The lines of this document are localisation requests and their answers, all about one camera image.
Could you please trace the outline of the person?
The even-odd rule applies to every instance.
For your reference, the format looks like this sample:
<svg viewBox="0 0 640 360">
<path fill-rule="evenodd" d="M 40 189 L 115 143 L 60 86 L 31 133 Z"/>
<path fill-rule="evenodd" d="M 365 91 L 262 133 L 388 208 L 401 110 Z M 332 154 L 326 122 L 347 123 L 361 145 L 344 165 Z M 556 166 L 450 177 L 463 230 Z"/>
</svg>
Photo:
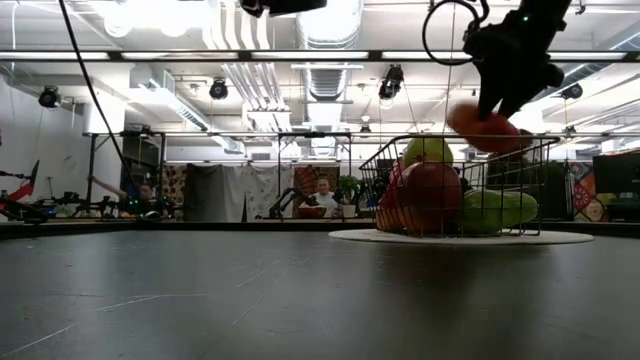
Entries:
<svg viewBox="0 0 640 360">
<path fill-rule="evenodd" d="M 316 192 L 312 194 L 320 207 L 325 208 L 325 218 L 338 218 L 341 215 L 341 208 L 334 199 L 334 192 L 330 190 L 327 178 L 319 177 L 316 181 Z"/>
<path fill-rule="evenodd" d="M 113 185 L 105 183 L 93 175 L 89 175 L 87 180 L 96 184 L 102 189 L 117 196 L 118 217 L 119 218 L 159 218 L 160 212 L 155 207 L 155 198 L 152 187 L 149 184 L 141 184 L 132 194 L 125 192 Z"/>
</svg>

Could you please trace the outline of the bright orange tangerine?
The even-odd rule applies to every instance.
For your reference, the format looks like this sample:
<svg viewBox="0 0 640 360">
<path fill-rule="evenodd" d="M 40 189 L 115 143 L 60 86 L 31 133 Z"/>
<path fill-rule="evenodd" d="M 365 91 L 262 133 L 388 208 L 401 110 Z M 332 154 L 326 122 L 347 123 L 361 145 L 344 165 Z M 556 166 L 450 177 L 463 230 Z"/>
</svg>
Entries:
<svg viewBox="0 0 640 360">
<path fill-rule="evenodd" d="M 421 228 L 416 220 L 409 207 L 383 208 L 375 213 L 376 228 L 384 232 L 416 234 Z"/>
</svg>

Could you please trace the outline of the silver ventilation duct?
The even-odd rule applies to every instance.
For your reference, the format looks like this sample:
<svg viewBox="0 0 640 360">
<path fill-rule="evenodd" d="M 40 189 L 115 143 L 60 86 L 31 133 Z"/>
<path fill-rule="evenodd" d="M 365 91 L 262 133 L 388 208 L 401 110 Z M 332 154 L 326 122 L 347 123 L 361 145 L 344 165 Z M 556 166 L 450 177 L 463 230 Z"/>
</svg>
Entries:
<svg viewBox="0 0 640 360">
<path fill-rule="evenodd" d="M 303 50 L 351 50 L 359 37 L 363 0 L 327 0 L 324 8 L 298 13 L 298 45 Z M 337 100 L 344 92 L 347 70 L 309 69 L 305 82 L 317 101 Z"/>
</svg>

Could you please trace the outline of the red-orange mango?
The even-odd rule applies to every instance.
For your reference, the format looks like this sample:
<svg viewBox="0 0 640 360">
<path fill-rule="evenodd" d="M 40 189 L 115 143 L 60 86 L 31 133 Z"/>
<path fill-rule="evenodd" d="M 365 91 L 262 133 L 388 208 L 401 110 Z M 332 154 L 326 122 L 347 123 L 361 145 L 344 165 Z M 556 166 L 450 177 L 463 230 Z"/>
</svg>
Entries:
<svg viewBox="0 0 640 360">
<path fill-rule="evenodd" d="M 476 149 L 505 154 L 522 145 L 519 130 L 502 115 L 490 113 L 479 118 L 478 107 L 470 103 L 455 106 L 446 118 L 447 125 Z"/>
</svg>

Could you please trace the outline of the red and black background robot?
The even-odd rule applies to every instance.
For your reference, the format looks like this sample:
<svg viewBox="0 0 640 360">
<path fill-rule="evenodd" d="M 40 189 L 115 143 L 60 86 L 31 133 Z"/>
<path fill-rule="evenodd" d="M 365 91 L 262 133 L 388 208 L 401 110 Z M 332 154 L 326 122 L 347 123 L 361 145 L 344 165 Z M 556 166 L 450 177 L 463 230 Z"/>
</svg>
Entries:
<svg viewBox="0 0 640 360">
<path fill-rule="evenodd" d="M 10 173 L 0 170 L 0 177 L 13 177 L 23 183 L 12 193 L 0 191 L 0 215 L 11 221 L 39 225 L 48 221 L 48 215 L 38 208 L 23 203 L 22 199 L 30 197 L 35 189 L 40 161 L 37 160 L 30 174 Z"/>
</svg>

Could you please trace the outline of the black monitor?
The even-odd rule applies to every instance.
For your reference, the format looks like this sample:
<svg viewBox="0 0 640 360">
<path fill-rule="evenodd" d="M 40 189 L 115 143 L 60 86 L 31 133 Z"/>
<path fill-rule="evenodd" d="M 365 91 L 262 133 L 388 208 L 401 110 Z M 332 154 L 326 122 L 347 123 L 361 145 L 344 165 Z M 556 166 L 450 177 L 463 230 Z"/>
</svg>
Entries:
<svg viewBox="0 0 640 360">
<path fill-rule="evenodd" d="M 597 195 L 613 198 L 605 208 L 611 222 L 640 223 L 640 153 L 593 158 Z"/>
</svg>

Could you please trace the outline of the black metal table frame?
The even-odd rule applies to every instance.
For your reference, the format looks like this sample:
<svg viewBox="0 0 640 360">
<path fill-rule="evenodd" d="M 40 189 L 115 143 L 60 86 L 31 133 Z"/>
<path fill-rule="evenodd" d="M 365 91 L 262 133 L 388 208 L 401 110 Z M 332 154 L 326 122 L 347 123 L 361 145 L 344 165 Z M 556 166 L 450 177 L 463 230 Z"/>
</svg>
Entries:
<svg viewBox="0 0 640 360">
<path fill-rule="evenodd" d="M 637 223 L 542 222 L 542 230 L 577 232 L 596 236 L 640 239 Z M 239 232 L 330 232 L 337 230 L 373 229 L 372 222 L 261 221 L 250 223 L 197 222 L 67 222 L 41 225 L 7 222 L 0 224 L 0 240 L 62 235 L 107 233 L 118 231 L 239 231 Z"/>
</svg>

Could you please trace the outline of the white curtain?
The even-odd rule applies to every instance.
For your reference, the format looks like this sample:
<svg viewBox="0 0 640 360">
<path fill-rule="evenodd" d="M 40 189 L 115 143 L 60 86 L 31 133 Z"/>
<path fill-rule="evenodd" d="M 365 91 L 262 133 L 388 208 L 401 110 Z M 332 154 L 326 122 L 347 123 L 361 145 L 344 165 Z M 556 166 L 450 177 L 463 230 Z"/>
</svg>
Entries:
<svg viewBox="0 0 640 360">
<path fill-rule="evenodd" d="M 253 167 L 242 171 L 245 190 L 247 220 L 256 217 L 268 218 L 269 208 L 280 196 L 280 192 L 293 186 L 294 172 L 290 167 Z"/>
</svg>

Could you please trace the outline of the black background frame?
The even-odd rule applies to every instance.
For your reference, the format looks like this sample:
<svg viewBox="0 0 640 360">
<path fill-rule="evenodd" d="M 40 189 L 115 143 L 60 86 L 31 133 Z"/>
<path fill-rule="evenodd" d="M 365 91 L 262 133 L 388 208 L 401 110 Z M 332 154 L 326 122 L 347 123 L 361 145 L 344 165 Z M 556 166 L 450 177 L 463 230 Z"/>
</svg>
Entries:
<svg viewBox="0 0 640 360">
<path fill-rule="evenodd" d="M 138 141 L 138 145 L 141 145 L 143 141 L 147 141 L 154 145 L 158 149 L 157 160 L 154 163 L 157 180 L 162 182 L 164 179 L 163 171 L 166 165 L 166 145 L 167 135 L 165 132 L 152 132 L 152 131 L 122 131 L 120 133 L 83 133 L 84 137 L 89 137 L 90 141 L 90 156 L 89 156 L 89 175 L 94 176 L 96 154 L 98 150 L 107 142 L 111 143 L 116 152 L 116 159 L 119 165 L 119 174 L 124 173 L 129 183 L 134 182 L 134 178 L 131 172 L 129 164 L 133 163 L 135 159 L 141 160 L 141 155 L 127 156 L 124 154 L 124 146 L 120 146 L 119 139 L 135 139 Z M 98 200 L 93 199 L 94 179 L 89 179 L 87 183 L 86 198 L 78 206 L 79 211 L 87 211 L 91 213 L 93 210 L 97 210 L 101 217 L 104 216 L 108 207 L 115 210 L 120 202 L 118 200 L 111 200 L 110 196 L 104 195 Z"/>
</svg>

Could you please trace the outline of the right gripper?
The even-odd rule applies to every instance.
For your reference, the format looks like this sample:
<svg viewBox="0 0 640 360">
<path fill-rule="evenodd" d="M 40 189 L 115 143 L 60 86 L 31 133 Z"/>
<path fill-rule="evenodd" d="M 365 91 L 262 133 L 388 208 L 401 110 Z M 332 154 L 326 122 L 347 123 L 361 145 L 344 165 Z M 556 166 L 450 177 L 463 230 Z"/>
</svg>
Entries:
<svg viewBox="0 0 640 360">
<path fill-rule="evenodd" d="M 475 24 L 464 38 L 481 76 L 478 119 L 487 120 L 501 101 L 499 114 L 510 118 L 539 92 L 557 87 L 564 72 L 551 63 L 549 47 L 566 28 L 571 0 L 521 0 L 498 24 Z"/>
</svg>

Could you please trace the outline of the red apple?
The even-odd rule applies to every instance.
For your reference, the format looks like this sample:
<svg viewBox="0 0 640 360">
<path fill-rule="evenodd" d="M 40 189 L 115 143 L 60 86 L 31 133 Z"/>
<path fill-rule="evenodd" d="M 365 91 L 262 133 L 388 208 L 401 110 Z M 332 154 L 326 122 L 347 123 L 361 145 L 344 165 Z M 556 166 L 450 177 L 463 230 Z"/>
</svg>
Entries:
<svg viewBox="0 0 640 360">
<path fill-rule="evenodd" d="M 462 206 L 462 186 L 454 168 L 439 162 L 416 162 L 401 174 L 397 188 L 401 220 L 411 235 L 447 231 Z"/>
</svg>

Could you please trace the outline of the white round plate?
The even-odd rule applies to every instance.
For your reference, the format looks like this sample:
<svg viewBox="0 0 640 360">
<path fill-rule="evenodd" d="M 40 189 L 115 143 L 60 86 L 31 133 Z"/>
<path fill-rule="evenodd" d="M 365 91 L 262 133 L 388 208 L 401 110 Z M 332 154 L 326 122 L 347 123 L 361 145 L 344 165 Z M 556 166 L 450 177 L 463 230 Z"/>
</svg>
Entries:
<svg viewBox="0 0 640 360">
<path fill-rule="evenodd" d="M 586 243 L 594 240 L 589 234 L 541 231 L 494 234 L 480 237 L 412 237 L 383 232 L 376 229 L 355 229 L 332 231 L 329 236 L 335 239 L 360 242 L 407 243 L 444 246 L 490 246 L 490 245 L 562 245 Z"/>
</svg>

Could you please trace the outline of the long red pepper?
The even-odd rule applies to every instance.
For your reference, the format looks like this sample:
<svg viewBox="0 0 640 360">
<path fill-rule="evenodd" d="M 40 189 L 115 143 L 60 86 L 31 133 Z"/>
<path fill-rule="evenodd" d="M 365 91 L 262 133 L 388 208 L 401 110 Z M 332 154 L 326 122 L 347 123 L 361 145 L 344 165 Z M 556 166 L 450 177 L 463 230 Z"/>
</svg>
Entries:
<svg viewBox="0 0 640 360">
<path fill-rule="evenodd" d="M 388 175 L 388 184 L 378 202 L 378 207 L 381 210 L 400 208 L 400 191 L 402 189 L 402 173 L 404 170 L 404 159 L 400 156 L 392 162 Z"/>
</svg>

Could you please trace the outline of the colourful patterned tapestry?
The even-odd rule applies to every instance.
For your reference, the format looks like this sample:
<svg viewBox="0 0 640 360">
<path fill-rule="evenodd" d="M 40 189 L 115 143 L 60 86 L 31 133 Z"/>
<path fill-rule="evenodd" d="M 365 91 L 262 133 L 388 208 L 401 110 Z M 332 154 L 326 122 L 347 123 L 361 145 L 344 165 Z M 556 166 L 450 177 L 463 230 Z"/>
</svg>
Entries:
<svg viewBox="0 0 640 360">
<path fill-rule="evenodd" d="M 577 222 L 606 222 L 605 204 L 598 198 L 591 162 L 569 163 L 573 217 Z"/>
</svg>

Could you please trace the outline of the green apple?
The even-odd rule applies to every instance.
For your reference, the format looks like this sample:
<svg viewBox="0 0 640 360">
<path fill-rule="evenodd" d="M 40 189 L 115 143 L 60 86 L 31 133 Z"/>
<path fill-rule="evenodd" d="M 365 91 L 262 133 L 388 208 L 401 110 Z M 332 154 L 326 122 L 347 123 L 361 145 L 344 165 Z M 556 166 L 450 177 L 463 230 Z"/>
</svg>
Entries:
<svg viewBox="0 0 640 360">
<path fill-rule="evenodd" d="M 451 165 L 452 151 L 443 138 L 413 138 L 407 145 L 403 162 L 406 167 L 416 162 L 437 162 Z"/>
</svg>

